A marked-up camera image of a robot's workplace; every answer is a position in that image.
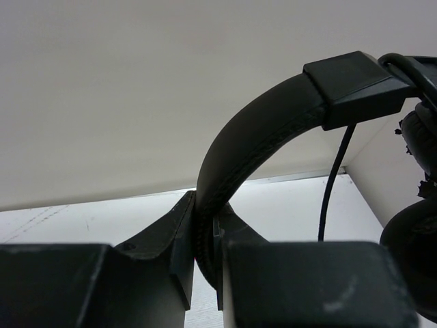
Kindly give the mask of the black headphones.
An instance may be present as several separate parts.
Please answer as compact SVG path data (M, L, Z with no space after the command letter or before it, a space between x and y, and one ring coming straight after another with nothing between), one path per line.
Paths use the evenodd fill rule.
M216 286L213 218L240 185L293 138L322 127L346 132L331 169L336 173L358 123L398 113L407 98L419 103L399 123L425 178L420 201L397 213L380 238L394 255L417 312L436 320L436 59L356 51L306 64L239 111L203 160L195 202L195 258Z

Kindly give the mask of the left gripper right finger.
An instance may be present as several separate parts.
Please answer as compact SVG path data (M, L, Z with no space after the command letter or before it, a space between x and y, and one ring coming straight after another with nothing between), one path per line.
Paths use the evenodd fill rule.
M231 206L212 226L226 327L418 327L399 270L372 242L269 242Z

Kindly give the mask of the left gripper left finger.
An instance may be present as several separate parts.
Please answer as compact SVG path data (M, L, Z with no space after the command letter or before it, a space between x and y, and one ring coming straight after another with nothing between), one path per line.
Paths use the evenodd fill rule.
M191 307L195 192L107 244L1 247L2 327L183 327Z

